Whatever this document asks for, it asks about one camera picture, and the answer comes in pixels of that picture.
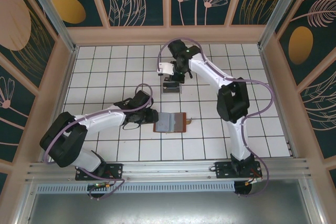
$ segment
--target white object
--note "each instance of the white object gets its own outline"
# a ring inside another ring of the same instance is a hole
[[[174,75],[173,71],[174,65],[171,63],[167,62],[160,62],[159,63],[159,71],[157,73],[163,73],[163,74],[169,74],[169,75]]]

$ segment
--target white tiled floor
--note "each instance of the white tiled floor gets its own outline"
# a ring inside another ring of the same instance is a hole
[[[206,44],[203,50],[220,69],[234,77],[268,82],[256,45]],[[96,151],[106,161],[167,161],[220,159],[230,154],[231,140],[226,123],[216,111],[215,90],[194,74],[186,77],[181,94],[162,94],[161,78],[155,72],[160,45],[81,47],[69,85],[65,111],[73,115],[107,108],[133,97],[141,82],[152,86],[159,112],[186,112],[192,123],[186,133],[161,134],[153,125],[134,130],[111,127],[88,135],[84,148]],[[163,61],[173,60],[164,49]],[[267,106],[266,88],[247,85],[249,113]],[[290,156],[276,107],[247,121],[250,147],[261,157]]]

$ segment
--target metal frame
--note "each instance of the metal frame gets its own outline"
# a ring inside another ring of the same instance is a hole
[[[292,0],[279,0],[278,1],[276,7],[274,8],[271,14],[271,17],[269,18],[267,22],[265,30],[260,37],[259,46],[261,49],[263,49],[267,45],[268,41],[273,35],[282,17],[286,13],[291,2]]]
[[[63,21],[59,17],[54,5],[52,4],[51,0],[38,0],[41,6],[43,7],[43,10],[48,15],[50,21],[54,25],[56,31],[60,35],[60,37],[63,39],[65,45],[70,51],[73,51],[75,47],[75,43],[70,37],[70,34],[68,33],[68,30],[66,26],[64,25]]]

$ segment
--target tile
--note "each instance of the tile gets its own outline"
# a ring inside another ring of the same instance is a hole
[[[120,127],[112,126],[99,132],[98,140],[118,140]]]
[[[74,73],[71,78],[71,88],[83,88],[88,86],[90,73]]]
[[[260,118],[249,118],[246,121],[247,135],[250,136],[265,136],[263,125]]]
[[[182,86],[181,101],[198,101],[197,86]]]
[[[69,112],[71,115],[82,115],[84,104],[66,104],[64,111]]]
[[[80,47],[77,59],[93,59],[95,49],[96,47]]]
[[[268,83],[265,71],[263,69],[250,69],[248,70],[252,80],[262,81]]]
[[[142,83],[142,72],[126,72],[125,86],[136,87]]]
[[[88,88],[85,103],[103,103],[105,88]]]
[[[163,50],[162,50],[162,53],[161,53],[161,57],[172,57],[172,54],[170,53],[168,47],[165,47]]]
[[[84,104],[83,108],[83,115],[88,115],[93,112],[97,112],[102,110],[103,104],[102,103],[91,103],[91,104]]]
[[[161,133],[162,139],[182,139],[182,133]]]
[[[271,157],[289,157],[287,142],[284,136],[266,137]]]
[[[220,69],[230,69],[229,58],[227,56],[214,57],[212,63]]]
[[[239,77],[242,77],[243,79],[245,80],[249,80],[251,79],[250,78],[250,75],[248,73],[248,70],[231,70],[232,72],[232,77],[238,79]]]
[[[221,118],[217,112],[217,102],[200,102],[201,117],[204,118]]]
[[[160,86],[161,78],[160,76],[158,76],[158,73],[156,71],[144,72],[143,73],[143,83],[146,83],[150,86]]]
[[[83,149],[87,151],[96,151],[97,148],[97,141],[85,141],[82,146]]]
[[[247,87],[248,98],[249,98],[250,100],[255,99],[256,97],[255,97],[255,95],[254,95],[254,91],[253,91],[253,88],[252,88],[252,84],[247,84],[246,87]]]
[[[126,59],[111,59],[109,72],[125,72]]]
[[[162,160],[183,159],[181,139],[162,140],[161,150],[162,150]]]
[[[128,58],[143,58],[144,46],[128,46]]]
[[[191,124],[187,125],[185,133],[182,133],[183,138],[203,138],[202,122],[200,119],[192,120]]]
[[[140,141],[119,141],[117,161],[138,161]]]
[[[259,55],[259,50],[257,44],[242,44],[245,56],[256,56]]]
[[[264,108],[266,108],[269,102],[270,100],[257,101],[259,110],[263,110]],[[265,112],[261,114],[261,117],[268,117],[268,116],[278,116],[278,112],[277,112],[277,109],[274,103],[271,105],[271,107],[268,110],[266,110]]]
[[[271,99],[271,94],[266,87],[259,85],[259,84],[252,84],[252,86],[253,86],[254,93],[255,93],[257,100],[270,100]]]
[[[258,106],[257,106],[257,101],[256,100],[250,100],[250,107],[247,109],[247,113],[249,115],[258,112]]]
[[[202,119],[204,137],[224,137],[221,119]]]
[[[104,103],[115,103],[122,101],[123,87],[106,88]]]
[[[91,71],[92,60],[76,60],[74,73],[89,73]]]
[[[283,136],[279,118],[261,118],[266,136]]]
[[[91,72],[107,72],[110,59],[95,59],[92,63]]]
[[[126,71],[143,71],[143,58],[128,58]]]
[[[142,124],[140,129],[140,139],[160,139],[161,133],[153,132],[154,125],[150,124]]]
[[[94,58],[97,59],[109,59],[111,56],[111,46],[96,47]]]
[[[224,136],[225,137],[230,137],[230,132],[229,132],[229,128],[227,126],[227,122],[222,120],[222,126],[223,126]]]
[[[89,133],[85,137],[85,141],[97,141],[98,140],[98,132]]]
[[[231,69],[247,69],[245,57],[232,56],[228,57]]]
[[[210,85],[198,86],[200,101],[217,101],[217,93]]]
[[[227,158],[224,138],[205,138],[204,148],[206,159]]]
[[[119,140],[139,140],[140,139],[140,128],[134,129],[135,127],[137,127],[137,124],[129,123],[126,126],[126,129],[132,129],[132,130],[120,129]]]
[[[144,58],[143,59],[143,70],[144,71],[156,71],[157,68],[156,58]]]
[[[181,112],[187,113],[187,118],[200,119],[199,102],[181,102]]]
[[[107,162],[117,161],[118,141],[98,141],[97,154]]]
[[[211,56],[227,56],[225,44],[210,44]]]
[[[91,73],[89,79],[89,87],[105,87],[107,79],[106,73]]]
[[[125,72],[109,72],[107,75],[107,87],[123,87]]]
[[[203,53],[205,54],[205,56],[210,57],[211,56],[211,52],[210,52],[210,45],[209,44],[201,44]]]
[[[264,69],[260,56],[245,57],[249,69]]]
[[[128,46],[113,46],[111,58],[126,58]]]
[[[161,140],[140,140],[140,161],[161,160]]]
[[[243,56],[243,49],[241,44],[226,44],[227,55],[229,56]]]
[[[265,137],[249,137],[248,146],[259,157],[270,157]]]
[[[69,89],[67,103],[84,103],[87,88]]]
[[[145,46],[145,54],[144,54],[144,57],[147,58],[147,57],[157,57],[159,55],[159,52],[160,52],[160,45],[148,45],[148,46]]]
[[[183,139],[184,159],[204,159],[203,139]]]
[[[161,93],[161,101],[162,102],[180,101],[180,93]]]

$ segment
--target purple cable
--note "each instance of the purple cable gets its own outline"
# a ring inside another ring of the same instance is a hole
[[[264,162],[264,160],[261,158],[261,157],[259,157],[255,152],[253,152],[249,147],[248,147],[248,145],[247,145],[247,143],[246,143],[246,139],[245,139],[245,136],[244,136],[244,122],[248,119],[248,118],[251,118],[252,116],[254,116],[254,115],[260,115],[260,114],[262,114],[263,112],[265,112],[266,110],[268,110],[271,106],[272,106],[272,104],[273,104],[273,102],[274,102],[274,92],[273,92],[273,90],[271,89],[271,87],[269,86],[269,85],[267,85],[267,84],[265,84],[265,83],[263,83],[263,82],[261,82],[261,81],[257,81],[257,80],[244,80],[244,79],[234,79],[234,78],[227,78],[227,77],[225,77],[222,73],[220,73],[219,71],[217,71],[217,69],[215,69],[212,65],[210,65],[209,63],[208,63],[208,61],[207,61],[207,59],[205,58],[205,55],[204,55],[204,53],[203,53],[203,49],[202,49],[202,46],[201,46],[201,44],[199,44],[196,40],[193,40],[193,39],[190,39],[190,38],[186,38],[186,37],[179,37],[179,38],[174,38],[174,39],[171,39],[170,41],[168,41],[166,44],[164,44],[164,46],[161,48],[161,50],[160,50],[160,52],[159,52],[159,55],[158,55],[158,61],[157,61],[157,70],[159,71],[160,70],[160,59],[161,59],[161,53],[162,53],[162,51],[163,51],[163,49],[166,47],[166,46],[168,46],[171,42],[173,42],[173,41],[175,41],[175,40],[178,40],[178,39],[181,39],[181,40],[187,40],[187,41],[190,41],[190,42],[192,42],[192,43],[195,43],[196,45],[198,45],[198,47],[200,48],[200,51],[201,51],[201,55],[202,55],[202,58],[203,58],[203,60],[204,60],[204,62],[206,63],[206,65],[208,66],[208,67],[210,67],[211,68],[211,70],[213,70],[216,74],[218,74],[220,77],[222,77],[222,78],[224,78],[225,80],[228,80],[228,81],[235,81],[235,82],[251,82],[251,83],[256,83],[256,84],[260,84],[260,85],[262,85],[262,86],[264,86],[264,87],[266,87],[268,90],[269,90],[269,92],[270,92],[270,94],[271,94],[271,100],[270,100],[270,103],[264,108],[264,109],[262,109],[261,111],[258,111],[258,112],[255,112],[255,113],[252,113],[252,114],[249,114],[249,115],[247,115],[246,117],[244,117],[243,119],[242,119],[242,123],[241,123],[241,136],[242,136],[242,138],[243,138],[243,142],[244,142],[244,146],[245,146],[245,148],[251,153],[251,154],[253,154],[263,165],[264,165],[264,167],[265,167],[265,170],[266,170],[266,184],[265,184],[265,186],[263,187],[263,189],[262,190],[260,190],[260,191],[258,191],[257,193],[254,193],[254,194],[249,194],[249,195],[246,195],[246,197],[250,197],[250,196],[256,196],[256,195],[259,195],[259,194],[261,194],[265,189],[266,189],[266,187],[268,186],[268,183],[269,183],[269,170],[268,170],[268,167],[267,167],[267,165],[266,165],[266,163]]]
[[[146,86],[150,89],[151,93],[150,93],[150,97],[148,99],[148,101],[146,101],[146,103],[136,109],[132,109],[132,110],[102,110],[102,111],[98,111],[96,113],[93,113],[89,116],[84,116],[83,118],[80,118],[80,119],[77,119],[75,121],[73,121],[72,123],[69,123],[67,126],[65,126],[55,137],[54,139],[52,140],[52,142],[49,144],[48,148],[46,149],[46,152],[44,154],[44,163],[50,165],[50,164],[53,164],[55,162],[48,162],[48,154],[51,150],[51,148],[53,147],[53,145],[55,144],[55,142],[59,139],[59,137],[67,130],[69,129],[70,127],[74,126],[76,123],[79,123],[79,122],[82,122],[84,120],[87,120],[89,118],[92,118],[94,116],[97,116],[97,115],[103,115],[103,114],[107,114],[107,113],[112,113],[112,112],[134,112],[134,111],[138,111],[140,109],[143,109],[145,107],[147,107],[147,105],[152,101],[152,98],[153,98],[153,90],[151,88],[151,86],[149,86],[148,84],[146,83],[142,83],[140,85],[138,85],[135,89],[135,93],[137,92],[138,88],[141,87],[141,86]],[[108,196],[112,195],[116,190],[119,189],[120,186],[122,186],[122,184],[125,183],[125,180],[120,178],[120,179],[108,179],[108,178],[103,178],[103,177],[98,177],[98,176],[95,176],[94,174],[91,174],[90,172],[88,172],[87,170],[83,169],[83,168],[80,168],[84,173],[86,173],[87,175],[93,177],[93,178],[96,178],[98,180],[107,180],[107,181],[113,181],[113,182],[119,182],[121,181],[121,184],[119,184],[113,191],[109,192],[108,194],[104,194],[102,197],[100,197],[99,199],[104,199],[104,198],[107,198]],[[90,195],[90,198],[91,199],[94,199],[92,196],[91,196],[91,191],[89,191],[89,195]]]

